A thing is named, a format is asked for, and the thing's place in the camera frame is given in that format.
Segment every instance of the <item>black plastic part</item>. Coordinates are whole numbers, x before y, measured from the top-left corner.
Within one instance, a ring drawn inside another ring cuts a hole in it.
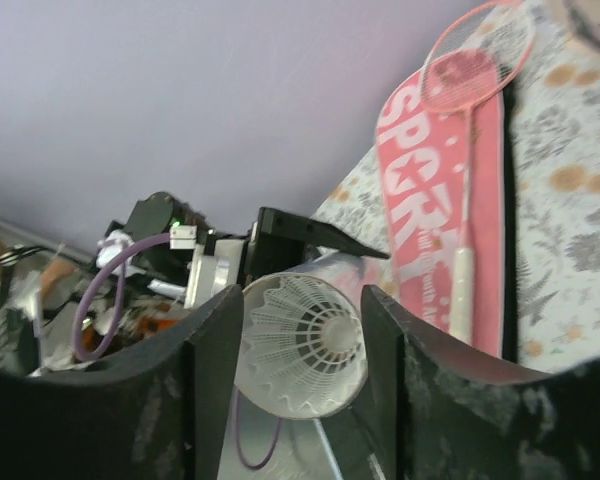
[[[137,242],[167,233],[175,224],[196,226],[202,232],[211,229],[200,212],[191,209],[170,193],[156,192],[148,199],[136,203],[123,230]],[[190,260],[189,250],[171,250],[169,245],[158,245],[136,255],[132,263],[145,270],[150,277],[184,286],[189,278],[187,265]]]
[[[405,378],[404,331],[396,322],[377,320],[377,297],[365,286],[362,290],[362,331],[369,365],[369,385],[376,422],[369,421],[374,450],[387,480],[405,476],[405,428],[409,404]]]
[[[9,301],[11,285],[15,276],[16,265],[5,265],[0,274],[0,309]]]
[[[87,371],[0,371],[0,479],[217,478],[242,317],[232,286]]]
[[[107,228],[104,237],[103,238],[108,238],[109,235],[111,234],[111,232],[113,232],[114,230],[122,230],[124,229],[124,224],[120,223],[116,220],[113,220],[110,224],[109,227]],[[89,265],[87,266],[87,272],[92,274],[92,275],[96,275],[100,269],[98,268],[97,265],[97,259],[98,256],[94,256],[93,259],[91,260],[91,262],[89,263]],[[117,283],[118,280],[118,276],[115,274],[111,274],[109,275],[109,281],[111,282],[112,285],[115,285]],[[130,292],[133,292],[135,294],[139,294],[139,295],[155,295],[155,292],[153,292],[153,290],[149,289],[149,284],[151,283],[151,275],[133,275],[129,278],[126,279],[125,282],[125,291],[129,290]],[[112,290],[112,292],[110,292],[111,297],[113,298],[113,296],[115,295],[115,290]],[[125,302],[127,302],[127,299],[129,298],[129,295],[125,295]],[[49,312],[50,316],[47,315],[47,313],[45,312],[44,318],[46,319],[50,319],[51,317],[55,317],[55,315],[57,315],[57,313],[53,314],[53,312]]]
[[[453,338],[376,286],[364,287],[361,311],[367,345],[389,345],[367,350],[367,360],[378,418],[386,419],[379,426],[404,432],[377,445],[389,452],[395,442],[403,452],[398,479],[600,479],[600,358],[555,374],[530,370]],[[368,333],[383,324],[381,344]],[[391,378],[395,371],[374,364],[382,351],[393,361],[396,326],[404,370]],[[400,384],[406,399],[394,394]],[[380,403],[385,397],[398,400],[395,418]],[[395,464],[385,457],[393,480]]]
[[[349,407],[321,422],[344,478],[376,480],[370,456],[378,443],[374,438],[377,419],[369,381]]]
[[[40,366],[34,325],[22,310],[0,311],[0,371],[24,377]]]
[[[309,246],[326,247],[356,256],[389,258],[328,223],[262,207],[249,244],[245,272],[253,278],[281,272],[305,262]]]
[[[240,256],[240,265],[238,267],[238,278],[236,278],[236,283],[244,287],[248,283],[248,276],[245,270],[245,265],[247,264],[247,257],[249,252],[249,241],[245,240],[242,245],[242,255]]]
[[[198,245],[202,245],[202,254],[213,256],[216,253],[216,242],[218,241],[218,235],[215,230],[198,230],[196,241]]]
[[[511,122],[516,106],[517,83],[514,79],[502,91],[504,102],[504,312],[502,315],[502,358],[518,362],[518,240],[515,152]]]

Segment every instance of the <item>black bracket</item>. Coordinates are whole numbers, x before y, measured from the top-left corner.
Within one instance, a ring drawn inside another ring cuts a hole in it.
[[[328,223],[261,207],[247,246],[244,274],[252,279],[304,263],[309,248],[325,247],[355,256],[388,259]]]

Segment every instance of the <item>badminton racket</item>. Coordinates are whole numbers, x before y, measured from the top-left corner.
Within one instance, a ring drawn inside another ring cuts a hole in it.
[[[475,109],[520,71],[533,43],[533,18],[514,0],[485,3],[451,25],[429,53],[420,76],[420,97],[432,113],[464,114],[467,135],[462,217],[454,254],[449,333],[472,343],[475,257],[470,234],[471,171]]]

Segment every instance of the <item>floral fabric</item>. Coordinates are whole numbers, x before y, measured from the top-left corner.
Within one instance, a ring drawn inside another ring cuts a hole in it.
[[[600,57],[571,48],[543,0],[518,78],[512,122],[517,185],[520,363],[557,371],[600,355]],[[375,148],[318,209],[389,251]],[[386,262],[380,286],[396,297]]]

